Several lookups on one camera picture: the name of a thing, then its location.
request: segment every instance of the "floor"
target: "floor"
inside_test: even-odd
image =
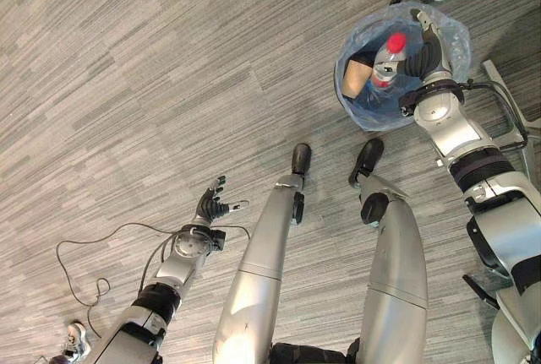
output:
[[[425,362],[492,362],[494,312],[461,276],[497,284],[467,237],[461,192],[418,128],[364,133],[334,94],[345,36],[388,1],[0,0],[0,363],[54,356],[65,324],[85,321],[55,259],[59,241],[97,239],[129,221],[175,230],[222,173],[223,198],[251,205],[221,223],[252,230],[300,141],[314,156],[274,340],[344,351],[360,333],[376,240],[347,175],[374,136],[386,146],[378,172],[410,194],[424,241]],[[482,79],[480,62],[491,58],[529,117],[541,113],[539,2],[434,3],[469,28],[471,75]],[[467,111],[490,132],[504,123],[487,93],[467,94]],[[135,298],[162,239],[130,226],[101,244],[63,246],[84,301],[94,301],[97,277],[111,281],[92,312],[98,331]],[[245,245],[231,229],[226,249],[210,256],[170,326],[165,362],[211,362]]]

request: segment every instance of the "trash can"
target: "trash can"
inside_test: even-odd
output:
[[[400,84],[395,87],[392,96],[379,98],[377,107],[363,97],[364,91],[356,99],[346,100],[342,95],[342,86],[347,62],[356,53],[377,52],[387,38],[396,32],[407,35],[408,54],[417,52],[423,44],[422,29],[410,14],[413,8],[426,12],[440,27],[449,54],[453,79],[457,82],[467,80],[471,62],[470,40],[467,28],[460,22],[429,5],[413,2],[391,5],[368,15],[357,22],[346,38],[334,69],[336,96],[352,120],[365,131],[391,130],[411,123],[413,118],[402,115],[398,100],[407,92],[419,88],[421,81],[414,77],[400,76]]]

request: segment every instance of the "wire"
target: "wire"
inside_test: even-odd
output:
[[[40,356],[36,361],[34,361],[32,364],[37,364],[38,361],[44,360],[45,362],[49,362],[45,356]]]
[[[66,276],[66,280],[68,281],[68,285],[69,285],[69,290],[71,292],[71,295],[74,297],[75,301],[77,301],[79,304],[83,305],[84,307],[87,307],[87,310],[86,310],[86,320],[88,321],[88,324],[90,326],[90,328],[92,329],[92,331],[96,334],[96,336],[98,338],[101,339],[101,335],[96,331],[96,329],[94,328],[93,324],[92,324],[92,321],[90,319],[90,311],[92,310],[93,307],[97,306],[99,303],[100,303],[100,300],[101,298],[107,294],[107,292],[109,292],[111,290],[111,283],[109,283],[109,280],[105,277],[100,277],[96,280],[96,290],[97,290],[97,293],[96,293],[96,299],[93,301],[93,302],[83,302],[76,294],[75,294],[75,291],[74,291],[74,288],[73,288],[73,285],[72,285],[72,281],[71,281],[71,277],[69,276],[69,273],[68,273],[68,270],[66,269],[66,266],[64,265],[64,263],[62,262],[62,259],[60,258],[60,246],[62,246],[64,243],[71,243],[71,244],[78,244],[78,245],[86,245],[86,244],[94,244],[94,243],[99,243],[99,242],[104,242],[105,240],[107,239],[110,239],[111,237],[113,237],[118,231],[120,231],[121,229],[123,229],[124,227],[128,226],[128,225],[138,225],[138,226],[143,226],[147,229],[151,229],[153,231],[157,231],[159,233],[162,233],[162,234],[167,234],[169,235],[167,237],[166,240],[164,240],[163,242],[161,242],[153,251],[152,253],[150,254],[149,258],[147,259],[146,261],[146,264],[145,264],[145,268],[143,269],[143,274],[141,275],[141,281],[139,283],[139,291],[138,293],[140,293],[142,290],[143,290],[143,286],[145,284],[145,278],[146,278],[146,273],[148,271],[148,268],[150,267],[150,264],[152,262],[152,259],[154,258],[154,256],[156,255],[156,253],[158,252],[158,250],[161,249],[161,255],[160,255],[160,260],[161,262],[163,263],[165,260],[166,260],[166,257],[165,257],[165,251],[167,249],[167,244],[169,242],[171,242],[171,245],[170,245],[170,249],[169,249],[169,255],[171,255],[173,253],[173,250],[174,250],[174,246],[175,246],[175,242],[177,241],[178,239],[178,235],[180,234],[181,230],[182,229],[179,229],[177,231],[163,231],[161,229],[157,229],[155,228],[154,226],[151,226],[151,225],[147,225],[145,223],[139,223],[139,222],[129,222],[129,223],[124,223],[123,225],[120,225],[119,227],[117,227],[114,231],[112,231],[110,234],[108,234],[107,236],[104,236],[104,237],[101,237],[97,240],[92,240],[92,241],[88,241],[88,242],[77,242],[77,241],[73,241],[73,240],[62,240],[61,242],[59,242],[56,247],[55,247],[55,253],[57,255],[57,261],[58,263],[60,264],[60,267],[62,267],[62,270],[64,272],[64,275]],[[214,228],[214,227],[222,227],[222,228],[238,228],[238,229],[242,229],[244,231],[244,233],[246,233],[246,236],[248,237],[248,239],[250,239],[250,233],[249,231],[244,227],[244,226],[240,226],[240,225],[216,225],[216,226],[212,226],[211,228]],[[210,244],[210,247],[209,247],[209,252],[207,253],[210,254],[212,253],[213,251],[213,240],[212,238],[205,232],[203,231],[194,231],[195,233],[197,233],[198,235],[201,235],[201,236],[204,236],[206,238],[206,240],[209,242]],[[104,282],[105,285],[107,285],[107,289],[106,290],[103,290],[101,287],[100,287],[100,281]]]
[[[146,264],[145,264],[145,268],[143,269],[143,274],[141,275],[141,281],[139,283],[139,290],[138,290],[138,293],[140,294],[141,291],[143,290],[143,285],[145,283],[145,277],[146,277],[146,271],[149,269],[149,266],[150,266],[150,262],[152,261],[154,255],[156,254],[156,252],[158,250],[160,250],[160,247],[165,247],[167,245],[167,243],[172,240],[178,233],[175,232],[173,234],[171,234],[166,240],[164,240],[163,242],[161,242],[158,247],[156,247],[154,249],[154,251],[152,252],[152,254],[150,255],[149,259],[146,260]]]
[[[64,275],[66,276],[66,280],[68,281],[68,285],[69,285],[69,290],[71,292],[71,295],[74,297],[75,301],[77,301],[78,303],[80,303],[81,305],[83,305],[84,307],[87,307],[88,309],[86,310],[86,318],[88,320],[88,324],[90,326],[90,328],[92,329],[92,331],[96,334],[96,336],[98,336],[98,338],[101,338],[101,335],[96,331],[96,329],[94,328],[94,326],[92,325],[92,321],[90,320],[90,310],[92,309],[92,307],[95,307],[98,303],[100,303],[100,299],[102,296],[104,296],[107,292],[109,292],[111,290],[111,284],[109,283],[109,281],[107,280],[107,278],[104,278],[104,277],[100,277],[96,280],[96,289],[97,289],[97,294],[96,294],[96,299],[93,301],[93,302],[83,302],[76,294],[75,294],[75,291],[74,291],[74,287],[72,285],[72,282],[71,282],[71,277],[69,276],[68,274],[68,270],[66,269],[66,266],[64,265],[64,263],[62,262],[62,259],[60,258],[60,246],[62,246],[64,243],[70,243],[70,244],[79,244],[79,245],[85,245],[85,244],[94,244],[94,243],[99,243],[99,242],[104,242],[105,240],[113,237],[118,231],[120,231],[121,229],[123,229],[124,227],[128,226],[128,225],[138,225],[138,226],[143,226],[147,229],[152,229],[153,231],[157,231],[159,233],[167,233],[167,234],[170,234],[171,232],[170,231],[163,231],[161,229],[156,229],[154,226],[151,226],[151,225],[147,225],[145,223],[139,223],[139,222],[129,222],[129,223],[124,223],[123,225],[120,225],[119,227],[117,227],[114,231],[112,231],[110,234],[108,234],[107,236],[104,236],[104,237],[101,237],[97,240],[92,240],[92,241],[88,241],[88,242],[77,242],[77,241],[73,241],[73,240],[62,240],[61,242],[59,242],[56,247],[55,247],[55,253],[57,255],[57,261],[58,263],[60,264],[60,267],[62,267],[62,270],[64,272]],[[107,289],[106,290],[102,290],[101,287],[100,287],[100,281],[104,282],[106,285],[107,285]]]
[[[216,225],[216,226],[212,226],[211,228],[214,228],[214,227],[236,227],[238,229],[242,229],[244,231],[244,233],[246,233],[246,236],[248,237],[248,240],[250,240],[252,238],[252,236],[250,235],[250,232],[244,226],[240,226],[240,225]]]
[[[497,94],[499,94],[499,92],[495,87],[499,88],[501,92],[503,92],[504,97],[507,99],[507,101],[502,101],[500,95],[498,95],[498,99],[500,100],[501,105],[503,105],[509,116],[512,117],[513,122],[515,123],[522,138],[524,139],[524,142],[527,142],[527,129],[524,126],[524,123],[522,123],[522,119],[520,118],[521,112],[516,108],[515,101],[513,100],[511,93],[507,90],[506,87],[504,87],[499,82],[493,80],[484,81],[481,83],[474,83],[472,79],[469,79],[465,84],[459,84],[459,86],[465,90],[477,90],[480,88],[485,88],[492,90]]]

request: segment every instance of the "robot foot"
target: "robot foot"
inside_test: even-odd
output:
[[[385,146],[380,139],[371,139],[364,145],[361,152],[358,154],[357,162],[353,167],[352,173],[349,175],[347,181],[349,185],[354,188],[360,188],[357,181],[357,175],[363,174],[368,177],[370,173],[374,170],[375,165],[378,164],[378,161],[383,155],[383,150]]]
[[[291,161],[291,171],[293,174],[299,174],[304,177],[310,168],[310,158],[312,149],[306,143],[299,143],[293,149]]]

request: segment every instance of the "shoe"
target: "shoe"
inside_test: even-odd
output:
[[[74,321],[68,325],[68,341],[63,354],[70,364],[83,361],[90,353],[90,343],[86,339],[86,329],[81,322]]]

